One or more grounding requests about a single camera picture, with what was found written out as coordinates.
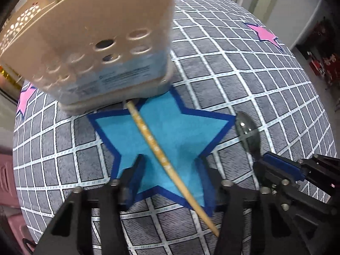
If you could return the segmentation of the grey translucent plastic spoon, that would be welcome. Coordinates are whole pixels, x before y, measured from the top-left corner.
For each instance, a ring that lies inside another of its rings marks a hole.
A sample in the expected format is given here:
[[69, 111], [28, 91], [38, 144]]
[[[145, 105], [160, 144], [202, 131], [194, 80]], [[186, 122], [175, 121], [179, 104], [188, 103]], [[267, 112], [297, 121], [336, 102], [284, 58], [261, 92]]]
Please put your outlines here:
[[245, 112], [237, 112], [235, 128], [243, 149], [258, 161], [261, 158], [261, 136], [255, 121]]

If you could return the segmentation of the patterned bamboo chopstick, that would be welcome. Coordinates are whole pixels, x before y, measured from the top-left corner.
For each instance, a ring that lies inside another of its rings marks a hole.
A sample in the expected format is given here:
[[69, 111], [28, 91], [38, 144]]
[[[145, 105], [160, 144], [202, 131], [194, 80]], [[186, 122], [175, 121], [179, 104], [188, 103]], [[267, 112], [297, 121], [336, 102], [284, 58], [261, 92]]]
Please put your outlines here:
[[197, 213], [197, 215], [203, 220], [203, 222], [207, 225], [207, 227], [211, 230], [211, 232], [218, 237], [219, 236], [219, 230], [211, 220], [211, 218], [205, 213], [203, 208], [199, 205], [199, 203], [196, 201], [196, 199], [193, 197], [191, 192], [188, 190], [186, 185], [183, 183], [182, 179], [178, 175], [178, 173], [173, 168], [171, 162], [157, 143], [156, 139], [150, 132], [149, 128], [147, 127], [146, 123], [144, 122], [143, 118], [141, 118], [141, 115], [139, 114], [137, 108], [135, 107], [134, 103], [132, 101], [128, 101], [126, 103], [126, 108], [128, 109], [129, 113], [131, 114], [131, 117], [133, 118], [133, 121], [135, 122], [135, 125], [139, 129], [141, 135], [143, 136], [144, 140], [150, 147], [151, 151], [157, 158], [159, 164], [163, 167], [169, 178], [172, 180], [172, 182], [175, 184], [177, 189], [180, 191], [180, 193], [183, 195], [185, 200], [189, 203], [189, 205], [193, 208], [193, 210]]

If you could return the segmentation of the pink plastic stool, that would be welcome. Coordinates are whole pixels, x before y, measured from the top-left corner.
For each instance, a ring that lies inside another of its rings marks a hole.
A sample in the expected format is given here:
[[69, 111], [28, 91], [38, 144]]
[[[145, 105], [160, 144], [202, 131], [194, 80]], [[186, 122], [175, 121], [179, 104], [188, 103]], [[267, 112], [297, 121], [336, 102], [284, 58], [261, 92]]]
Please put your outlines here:
[[1, 205], [20, 208], [14, 179], [13, 157], [11, 155], [0, 155], [0, 180]]

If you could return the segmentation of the grey checked tablecloth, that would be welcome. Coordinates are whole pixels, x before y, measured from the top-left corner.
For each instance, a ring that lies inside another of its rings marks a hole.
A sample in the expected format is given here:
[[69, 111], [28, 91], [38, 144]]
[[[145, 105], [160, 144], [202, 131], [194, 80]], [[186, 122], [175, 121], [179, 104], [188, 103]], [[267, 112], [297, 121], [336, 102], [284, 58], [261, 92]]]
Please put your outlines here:
[[[249, 114], [263, 151], [298, 160], [338, 156], [329, 118], [298, 58], [284, 43], [258, 39], [251, 13], [230, 0], [176, 0], [174, 86], [189, 108]], [[113, 155], [86, 116], [68, 116], [24, 83], [16, 117], [14, 177], [30, 236], [38, 241], [69, 192], [105, 183]], [[197, 214], [153, 195], [122, 214], [131, 254], [212, 254], [215, 236]]]

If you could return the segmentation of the beige plastic utensil holder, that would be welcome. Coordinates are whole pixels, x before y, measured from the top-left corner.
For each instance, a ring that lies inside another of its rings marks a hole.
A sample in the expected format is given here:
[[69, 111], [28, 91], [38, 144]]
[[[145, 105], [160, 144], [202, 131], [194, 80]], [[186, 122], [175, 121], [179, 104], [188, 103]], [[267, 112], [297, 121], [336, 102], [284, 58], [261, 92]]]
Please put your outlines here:
[[1, 64], [69, 115], [167, 92], [174, 0], [61, 0], [1, 52]]

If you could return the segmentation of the beige perforated storage rack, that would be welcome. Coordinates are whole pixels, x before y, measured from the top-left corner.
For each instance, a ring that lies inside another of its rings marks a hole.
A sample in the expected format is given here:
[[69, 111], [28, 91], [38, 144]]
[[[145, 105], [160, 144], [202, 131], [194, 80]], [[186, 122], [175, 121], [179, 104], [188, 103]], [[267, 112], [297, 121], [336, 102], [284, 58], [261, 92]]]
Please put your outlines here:
[[3, 53], [6, 47], [19, 34], [25, 25], [51, 2], [52, 0], [27, 0], [27, 2], [25, 2], [23, 6], [6, 21], [1, 29], [1, 53]]

